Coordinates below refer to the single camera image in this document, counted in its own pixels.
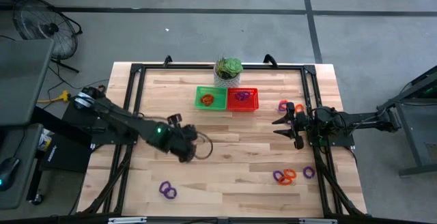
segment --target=concrete floor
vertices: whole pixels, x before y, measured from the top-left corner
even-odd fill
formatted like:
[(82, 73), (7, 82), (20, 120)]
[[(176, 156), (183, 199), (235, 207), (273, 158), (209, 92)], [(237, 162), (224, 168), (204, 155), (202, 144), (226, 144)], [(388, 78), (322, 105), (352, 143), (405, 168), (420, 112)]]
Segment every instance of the concrete floor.
[[(46, 0), (55, 5), (134, 8), (304, 9), (303, 0)], [(311, 0), (314, 10), (437, 10), (435, 0)], [(217, 14), (69, 13), (82, 24), (79, 48), (67, 64), (81, 70), (62, 75), (82, 86), (109, 77), (114, 61), (213, 61), (234, 56), (261, 61), (270, 53), (282, 63), (314, 63), (306, 16)], [(0, 13), (0, 32), (19, 39), (10, 12)], [(324, 63), (334, 64), (345, 111), (373, 111), (437, 64), (437, 18), (316, 16)], [(41, 97), (58, 83), (48, 74)], [(61, 86), (53, 95), (68, 89)], [(65, 104), (48, 110), (62, 116)], [(399, 178), (414, 161), (405, 134), (376, 130), (354, 133), (361, 183), (370, 214), (437, 222), (437, 173)], [(83, 176), (44, 175), (40, 206), (23, 203), (0, 212), (0, 219), (67, 214)]]

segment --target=green basket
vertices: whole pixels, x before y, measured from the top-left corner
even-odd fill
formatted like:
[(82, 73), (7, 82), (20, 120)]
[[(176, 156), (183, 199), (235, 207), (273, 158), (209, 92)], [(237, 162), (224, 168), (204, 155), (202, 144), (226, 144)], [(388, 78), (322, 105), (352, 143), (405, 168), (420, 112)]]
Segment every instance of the green basket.
[[(205, 106), (200, 102), (200, 99), (205, 94), (214, 96), (214, 102), (209, 106)], [(197, 87), (195, 106), (198, 109), (209, 109), (214, 111), (222, 111), (226, 109), (227, 104), (227, 89), (222, 87)]]

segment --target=yellow cable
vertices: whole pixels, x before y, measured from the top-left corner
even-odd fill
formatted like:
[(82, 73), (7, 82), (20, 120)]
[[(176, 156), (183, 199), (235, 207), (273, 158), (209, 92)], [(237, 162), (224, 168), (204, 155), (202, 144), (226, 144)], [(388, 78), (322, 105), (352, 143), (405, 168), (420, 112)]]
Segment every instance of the yellow cable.
[(38, 100), (37, 102), (41, 103), (48, 103), (48, 102), (56, 102), (63, 100), (64, 102), (68, 102), (70, 95), (67, 90), (64, 90), (61, 95), (59, 95), (57, 98), (52, 98), (50, 100)]

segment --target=potted plant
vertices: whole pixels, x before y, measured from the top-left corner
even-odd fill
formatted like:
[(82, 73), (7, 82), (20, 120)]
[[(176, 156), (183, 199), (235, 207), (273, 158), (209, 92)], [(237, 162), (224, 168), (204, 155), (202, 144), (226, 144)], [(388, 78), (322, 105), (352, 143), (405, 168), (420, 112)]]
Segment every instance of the potted plant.
[(214, 66), (214, 82), (219, 87), (237, 87), (240, 73), (243, 71), (241, 61), (237, 58), (219, 59)]

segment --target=computer mouse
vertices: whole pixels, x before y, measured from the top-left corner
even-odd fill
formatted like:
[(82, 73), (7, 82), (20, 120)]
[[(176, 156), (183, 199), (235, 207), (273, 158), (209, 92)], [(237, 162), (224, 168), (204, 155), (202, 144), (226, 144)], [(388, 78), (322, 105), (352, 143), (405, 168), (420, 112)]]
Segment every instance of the computer mouse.
[(19, 163), (20, 159), (14, 157), (7, 158), (0, 163), (0, 191), (11, 188)]

